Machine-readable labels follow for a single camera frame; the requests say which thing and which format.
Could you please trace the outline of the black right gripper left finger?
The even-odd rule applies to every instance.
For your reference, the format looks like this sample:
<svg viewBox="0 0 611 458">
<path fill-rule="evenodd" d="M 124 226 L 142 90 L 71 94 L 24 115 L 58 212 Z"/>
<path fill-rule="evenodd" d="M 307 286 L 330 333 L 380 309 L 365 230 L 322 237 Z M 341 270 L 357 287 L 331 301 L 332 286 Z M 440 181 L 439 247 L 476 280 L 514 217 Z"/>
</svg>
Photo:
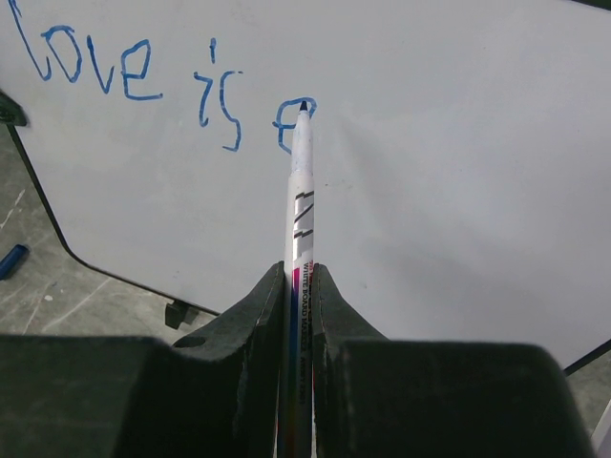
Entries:
<svg viewBox="0 0 611 458">
<path fill-rule="evenodd" d="M 269 457 L 284 272 L 273 265 L 174 344 L 149 337 L 1 339 L 5 457 Z"/>
</svg>

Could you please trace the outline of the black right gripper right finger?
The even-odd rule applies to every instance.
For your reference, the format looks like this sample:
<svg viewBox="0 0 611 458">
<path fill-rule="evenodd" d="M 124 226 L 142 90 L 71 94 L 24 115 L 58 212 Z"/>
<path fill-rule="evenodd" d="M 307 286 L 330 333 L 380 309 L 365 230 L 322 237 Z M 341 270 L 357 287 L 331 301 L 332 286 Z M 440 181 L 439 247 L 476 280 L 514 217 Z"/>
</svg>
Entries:
<svg viewBox="0 0 611 458">
<path fill-rule="evenodd" d="M 316 452 L 321 457 L 591 457 L 564 374 L 521 343 L 393 341 L 312 285 Z"/>
</svg>

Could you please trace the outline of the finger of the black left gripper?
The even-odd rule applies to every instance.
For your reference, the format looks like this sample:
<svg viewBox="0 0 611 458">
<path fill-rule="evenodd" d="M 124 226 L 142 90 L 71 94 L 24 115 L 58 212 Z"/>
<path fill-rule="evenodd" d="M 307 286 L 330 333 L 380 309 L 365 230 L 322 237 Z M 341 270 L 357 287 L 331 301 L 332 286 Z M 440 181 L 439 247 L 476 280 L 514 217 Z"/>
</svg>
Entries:
<svg viewBox="0 0 611 458">
<path fill-rule="evenodd" d="M 0 92 L 0 123 L 18 127 L 28 125 L 23 108 L 3 91 Z"/>
</svg>

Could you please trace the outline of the blue marker cap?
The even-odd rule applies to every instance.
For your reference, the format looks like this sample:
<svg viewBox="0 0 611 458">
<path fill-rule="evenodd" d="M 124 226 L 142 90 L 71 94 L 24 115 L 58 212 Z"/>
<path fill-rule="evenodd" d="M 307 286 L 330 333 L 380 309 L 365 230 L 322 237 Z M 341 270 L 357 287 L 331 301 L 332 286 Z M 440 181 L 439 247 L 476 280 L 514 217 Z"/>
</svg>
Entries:
<svg viewBox="0 0 611 458">
<path fill-rule="evenodd" d="M 29 249 L 23 244 L 15 244 L 0 262 L 0 280 L 8 279 L 23 259 L 28 255 Z"/>
</svg>

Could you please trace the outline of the white whiteboard marker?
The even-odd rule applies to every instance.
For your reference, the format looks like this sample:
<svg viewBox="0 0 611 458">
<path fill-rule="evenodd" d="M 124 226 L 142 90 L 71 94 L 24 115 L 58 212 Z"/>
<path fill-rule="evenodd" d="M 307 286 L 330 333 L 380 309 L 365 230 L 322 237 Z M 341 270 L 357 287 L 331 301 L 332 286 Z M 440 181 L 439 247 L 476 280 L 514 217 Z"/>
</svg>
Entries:
<svg viewBox="0 0 611 458">
<path fill-rule="evenodd" d="M 313 408 L 311 282 L 314 270 L 314 174 L 311 109 L 307 99 L 300 101 L 290 158 L 277 455 L 309 457 Z"/>
</svg>

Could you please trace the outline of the white whiteboard with black frame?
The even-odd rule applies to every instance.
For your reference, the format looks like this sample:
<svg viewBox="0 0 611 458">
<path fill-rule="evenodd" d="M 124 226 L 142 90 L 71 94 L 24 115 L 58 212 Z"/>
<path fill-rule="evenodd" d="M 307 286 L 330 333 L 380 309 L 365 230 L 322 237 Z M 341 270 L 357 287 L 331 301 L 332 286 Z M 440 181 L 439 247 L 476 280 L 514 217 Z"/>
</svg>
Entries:
<svg viewBox="0 0 611 458">
<path fill-rule="evenodd" d="M 221 312 L 284 251 L 394 339 L 610 340 L 610 5 L 5 1 L 1 88 L 68 251 Z"/>
</svg>

